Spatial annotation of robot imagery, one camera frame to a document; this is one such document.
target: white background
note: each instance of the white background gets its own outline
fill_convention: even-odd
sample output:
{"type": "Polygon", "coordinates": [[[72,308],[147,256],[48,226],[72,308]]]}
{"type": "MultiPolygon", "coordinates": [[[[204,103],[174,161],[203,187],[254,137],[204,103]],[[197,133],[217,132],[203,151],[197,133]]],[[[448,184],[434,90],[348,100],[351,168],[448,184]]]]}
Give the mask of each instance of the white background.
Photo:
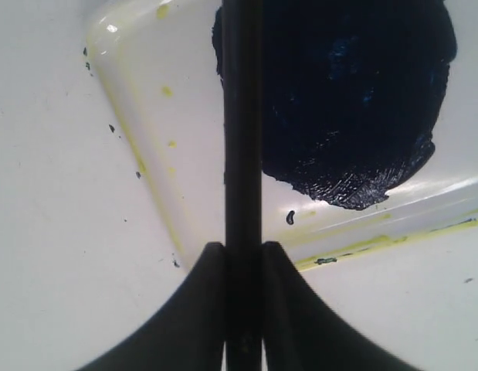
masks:
{"type": "MultiPolygon", "coordinates": [[[[0,0],[1,371],[83,365],[144,323],[184,277],[84,66],[86,19],[102,2],[0,0]]],[[[306,277],[405,360],[478,370],[478,227],[306,277]]]]}

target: dark blue paint smear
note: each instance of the dark blue paint smear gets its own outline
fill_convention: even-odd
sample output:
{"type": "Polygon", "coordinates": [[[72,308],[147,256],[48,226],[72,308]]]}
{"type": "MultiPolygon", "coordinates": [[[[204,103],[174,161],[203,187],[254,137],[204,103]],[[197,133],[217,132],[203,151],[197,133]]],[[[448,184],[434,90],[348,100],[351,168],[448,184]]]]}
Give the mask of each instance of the dark blue paint smear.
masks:
{"type": "MultiPolygon", "coordinates": [[[[263,171],[362,210],[432,156],[456,55],[442,0],[264,0],[263,171]]],[[[221,9],[212,43],[222,77],[221,9]]]]}

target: white surface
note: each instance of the white surface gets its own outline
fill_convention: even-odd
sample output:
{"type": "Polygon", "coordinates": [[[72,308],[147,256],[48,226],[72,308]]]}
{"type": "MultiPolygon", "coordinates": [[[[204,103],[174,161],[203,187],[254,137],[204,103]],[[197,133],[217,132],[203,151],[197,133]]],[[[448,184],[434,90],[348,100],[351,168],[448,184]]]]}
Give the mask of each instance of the white surface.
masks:
{"type": "MultiPolygon", "coordinates": [[[[144,163],[186,267],[206,241],[224,240],[223,90],[211,39],[219,5],[124,0],[100,9],[87,31],[91,65],[144,163]]],[[[478,104],[470,103],[478,100],[478,73],[470,72],[478,70],[478,19],[471,19],[478,4],[447,5],[459,54],[433,131],[436,153],[421,171],[362,212],[314,202],[263,176],[264,238],[281,242],[298,267],[370,247],[361,241],[381,235],[399,240],[459,223],[478,209],[478,104]]]]}
{"type": "MultiPolygon", "coordinates": [[[[183,278],[84,68],[84,22],[100,3],[0,0],[1,371],[81,366],[142,324],[183,278]]],[[[409,362],[478,370],[478,227],[306,276],[409,362]]]]}

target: paint blob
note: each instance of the paint blob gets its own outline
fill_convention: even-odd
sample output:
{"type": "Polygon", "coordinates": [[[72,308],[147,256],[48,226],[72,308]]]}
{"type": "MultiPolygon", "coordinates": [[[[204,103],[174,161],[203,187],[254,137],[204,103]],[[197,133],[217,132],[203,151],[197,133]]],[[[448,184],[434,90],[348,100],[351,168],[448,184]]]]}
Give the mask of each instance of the paint blob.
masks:
{"type": "MultiPolygon", "coordinates": [[[[432,156],[456,55],[442,0],[263,0],[263,171],[362,210],[432,156]]],[[[221,9],[212,32],[222,77],[221,9]]]]}

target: black rod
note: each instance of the black rod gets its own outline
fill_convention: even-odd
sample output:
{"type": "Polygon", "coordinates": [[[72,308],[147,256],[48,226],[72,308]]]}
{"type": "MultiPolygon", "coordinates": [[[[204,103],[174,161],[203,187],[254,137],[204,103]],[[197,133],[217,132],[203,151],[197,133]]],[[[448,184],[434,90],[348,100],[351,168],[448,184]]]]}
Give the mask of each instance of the black rod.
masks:
{"type": "Polygon", "coordinates": [[[261,369],[262,0],[223,0],[227,369],[261,369]]]}

